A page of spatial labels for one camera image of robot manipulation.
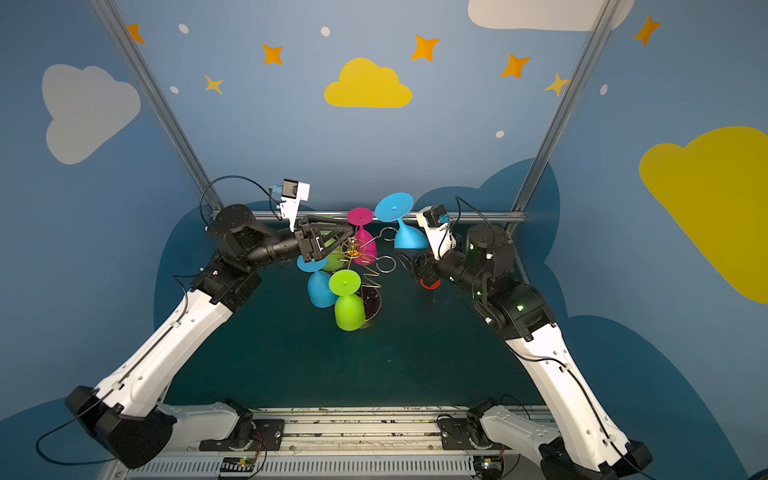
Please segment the red wine glass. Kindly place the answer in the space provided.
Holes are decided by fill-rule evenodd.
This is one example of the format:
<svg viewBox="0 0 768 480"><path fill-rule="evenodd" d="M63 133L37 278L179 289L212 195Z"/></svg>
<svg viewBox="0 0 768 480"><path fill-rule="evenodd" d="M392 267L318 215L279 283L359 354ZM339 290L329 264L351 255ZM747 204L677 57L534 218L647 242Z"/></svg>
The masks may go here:
<svg viewBox="0 0 768 480"><path fill-rule="evenodd" d="M436 290L441 286L441 280L437 279L420 279L419 284L426 290Z"/></svg>

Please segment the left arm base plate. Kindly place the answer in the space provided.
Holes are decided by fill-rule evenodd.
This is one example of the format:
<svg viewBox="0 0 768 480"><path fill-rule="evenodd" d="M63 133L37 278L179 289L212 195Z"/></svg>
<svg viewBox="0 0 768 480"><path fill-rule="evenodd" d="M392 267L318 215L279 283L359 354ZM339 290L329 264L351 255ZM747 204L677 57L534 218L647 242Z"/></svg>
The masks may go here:
<svg viewBox="0 0 768 480"><path fill-rule="evenodd" d="M201 441L199 450L216 452L279 451L284 428L285 421L283 419L241 420L227 438Z"/></svg>

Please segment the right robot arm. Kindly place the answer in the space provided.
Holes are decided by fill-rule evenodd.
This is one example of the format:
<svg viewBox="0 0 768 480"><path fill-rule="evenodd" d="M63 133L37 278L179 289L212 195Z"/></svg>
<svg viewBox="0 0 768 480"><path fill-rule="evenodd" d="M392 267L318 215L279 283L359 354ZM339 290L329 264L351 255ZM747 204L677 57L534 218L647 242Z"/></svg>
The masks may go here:
<svg viewBox="0 0 768 480"><path fill-rule="evenodd" d="M470 293L486 324L521 362L548 407L555 430L494 402L471 409L480 446L501 444L539 465L547 479L620 479L641 474L649 448L629 439L590 389L566 346L554 313L530 284L515 278L513 241L500 227L473 226L464 250L447 226L431 228L432 245L397 254L425 288L447 280Z"/></svg>

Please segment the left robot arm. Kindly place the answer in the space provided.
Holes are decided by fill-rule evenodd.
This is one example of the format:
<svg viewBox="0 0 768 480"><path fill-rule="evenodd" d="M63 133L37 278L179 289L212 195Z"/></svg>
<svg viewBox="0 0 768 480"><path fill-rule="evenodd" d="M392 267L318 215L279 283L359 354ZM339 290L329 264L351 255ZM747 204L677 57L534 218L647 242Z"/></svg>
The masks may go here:
<svg viewBox="0 0 768 480"><path fill-rule="evenodd" d="M171 407L161 394L204 341L230 319L259 286L259 271L273 263L326 259L355 234L345 220L307 215L275 230L249 207L223 209L206 229L216 250L183 300L152 336L97 386L79 386L66 406L86 432L130 469L167 447L227 442L246 449L255 436L253 415L233 402Z"/></svg>

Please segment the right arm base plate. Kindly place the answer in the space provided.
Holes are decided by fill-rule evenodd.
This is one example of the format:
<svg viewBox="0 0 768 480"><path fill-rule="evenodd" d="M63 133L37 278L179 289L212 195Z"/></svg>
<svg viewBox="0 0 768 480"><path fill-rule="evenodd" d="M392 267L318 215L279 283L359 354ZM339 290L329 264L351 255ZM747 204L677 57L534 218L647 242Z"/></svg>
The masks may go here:
<svg viewBox="0 0 768 480"><path fill-rule="evenodd" d="M501 450L503 445L492 442L476 420L438 415L436 425L444 450Z"/></svg>

